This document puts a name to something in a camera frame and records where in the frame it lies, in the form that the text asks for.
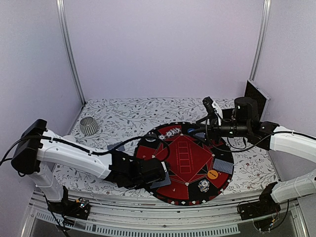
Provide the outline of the blue card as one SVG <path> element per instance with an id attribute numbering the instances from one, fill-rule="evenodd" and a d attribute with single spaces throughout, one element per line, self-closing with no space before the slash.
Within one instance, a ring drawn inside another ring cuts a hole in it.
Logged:
<path id="1" fill-rule="evenodd" d="M 233 174 L 234 164 L 221 159 L 215 159 L 213 169 L 227 174 Z"/>
<path id="2" fill-rule="evenodd" d="M 204 132 L 196 133 L 196 134 L 195 134 L 195 137 L 197 137 L 198 139 L 203 140 L 203 141 L 206 140 L 206 138 L 205 138 L 205 133 L 204 133 Z"/>
<path id="3" fill-rule="evenodd" d="M 166 173 L 165 173 L 165 179 L 162 180 L 162 181 L 153 182 L 153 183 L 150 185 L 150 189 L 156 189 L 156 188 L 168 186 L 168 185 L 170 185 L 170 184 L 171 184 L 171 180 L 170 180 L 170 178 L 169 178 L 169 173 L 166 172 Z"/>

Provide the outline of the black dealer button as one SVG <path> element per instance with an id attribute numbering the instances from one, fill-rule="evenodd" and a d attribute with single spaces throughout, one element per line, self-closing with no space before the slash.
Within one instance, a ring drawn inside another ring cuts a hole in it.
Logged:
<path id="1" fill-rule="evenodd" d="M 148 132 L 145 136 L 147 142 L 154 142 L 157 139 L 157 135 L 154 132 Z"/>

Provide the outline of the white blue chip row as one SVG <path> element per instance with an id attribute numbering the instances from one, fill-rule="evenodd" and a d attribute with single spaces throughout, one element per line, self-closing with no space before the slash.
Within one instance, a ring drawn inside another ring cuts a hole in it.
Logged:
<path id="1" fill-rule="evenodd" d="M 165 134 L 161 134 L 158 138 L 161 140 L 165 140 L 167 138 L 173 137 L 173 136 L 180 134 L 180 133 L 181 133 L 181 129 L 176 127 L 176 128 L 172 128 L 172 129 L 166 131 Z"/>

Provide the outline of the blue small blind button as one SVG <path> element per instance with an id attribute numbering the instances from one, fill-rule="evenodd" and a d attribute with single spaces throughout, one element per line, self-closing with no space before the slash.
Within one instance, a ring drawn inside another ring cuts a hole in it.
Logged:
<path id="1" fill-rule="evenodd" d="M 191 133 L 191 132 L 193 132 L 193 131 L 195 131 L 194 128 L 189 128 L 187 132 L 188 132 L 188 133 Z"/>

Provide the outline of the orange big blind button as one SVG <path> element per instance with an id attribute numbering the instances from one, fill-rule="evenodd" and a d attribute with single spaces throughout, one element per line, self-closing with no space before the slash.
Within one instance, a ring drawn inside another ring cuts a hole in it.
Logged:
<path id="1" fill-rule="evenodd" d="M 208 173 L 207 173 L 207 177 L 210 179 L 210 180 L 215 180 L 215 179 L 217 179 L 218 178 L 218 172 L 216 171 L 216 170 L 210 170 L 210 171 L 208 171 Z"/>

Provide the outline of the white blue chip stack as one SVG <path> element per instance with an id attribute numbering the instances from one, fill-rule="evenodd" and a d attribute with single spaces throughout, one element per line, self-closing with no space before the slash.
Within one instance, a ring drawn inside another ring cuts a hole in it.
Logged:
<path id="1" fill-rule="evenodd" d="M 210 182 L 207 179 L 203 179 L 198 183 L 198 189 L 202 193 L 206 193 L 209 191 Z"/>

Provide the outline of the blue playing card deck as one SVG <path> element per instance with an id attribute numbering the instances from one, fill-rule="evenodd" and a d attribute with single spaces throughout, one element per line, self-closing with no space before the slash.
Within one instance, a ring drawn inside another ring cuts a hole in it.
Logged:
<path id="1" fill-rule="evenodd" d="M 115 144 L 109 144 L 107 146 L 107 150 L 118 150 L 118 151 L 124 152 L 125 151 L 125 147 L 121 143 L 115 143 Z"/>

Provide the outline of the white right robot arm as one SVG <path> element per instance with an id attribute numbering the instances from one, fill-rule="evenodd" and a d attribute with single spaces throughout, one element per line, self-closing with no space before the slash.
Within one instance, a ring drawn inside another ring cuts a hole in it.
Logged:
<path id="1" fill-rule="evenodd" d="M 209 142 L 219 142 L 220 138 L 244 137 L 252 147 L 266 151 L 283 152 L 316 161 L 316 139 L 313 136 L 290 130 L 274 122 L 261 122 L 257 102 L 249 97 L 234 100 L 234 109 L 230 118 L 224 119 L 221 108 L 210 97 L 203 99 L 207 111 L 205 136 Z M 275 203 L 304 197 L 316 192 L 316 172 L 284 182 L 269 184 L 261 193 L 260 201 L 255 205 L 259 215 L 266 215 Z"/>

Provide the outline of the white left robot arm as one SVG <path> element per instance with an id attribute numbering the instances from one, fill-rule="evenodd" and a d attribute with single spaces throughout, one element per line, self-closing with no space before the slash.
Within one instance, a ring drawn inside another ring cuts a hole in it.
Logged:
<path id="1" fill-rule="evenodd" d="M 171 183 L 166 159 L 144 160 L 117 147 L 109 151 L 93 149 L 55 134 L 46 124 L 38 119 L 24 131 L 11 165 L 19 173 L 29 175 L 62 214 L 70 214 L 74 207 L 66 198 L 66 188 L 47 167 L 49 162 L 73 167 L 127 189 L 158 188 Z"/>

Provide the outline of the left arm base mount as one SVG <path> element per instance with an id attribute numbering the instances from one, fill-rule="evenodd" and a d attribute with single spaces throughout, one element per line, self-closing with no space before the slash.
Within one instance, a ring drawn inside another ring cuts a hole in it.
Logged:
<path id="1" fill-rule="evenodd" d="M 87 220 L 90 214 L 90 208 L 89 200 L 81 197 L 76 200 L 63 199 L 61 202 L 48 201 L 48 209 L 63 217 Z"/>

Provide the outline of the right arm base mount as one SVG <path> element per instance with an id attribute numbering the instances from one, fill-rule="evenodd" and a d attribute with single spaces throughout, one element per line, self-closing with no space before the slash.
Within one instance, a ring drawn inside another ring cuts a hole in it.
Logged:
<path id="1" fill-rule="evenodd" d="M 253 224 L 260 232 L 267 232 L 272 229 L 280 211 L 279 204 L 268 204 L 260 200 L 255 202 L 242 201 L 237 206 L 237 212 L 241 220 L 258 218 Z"/>

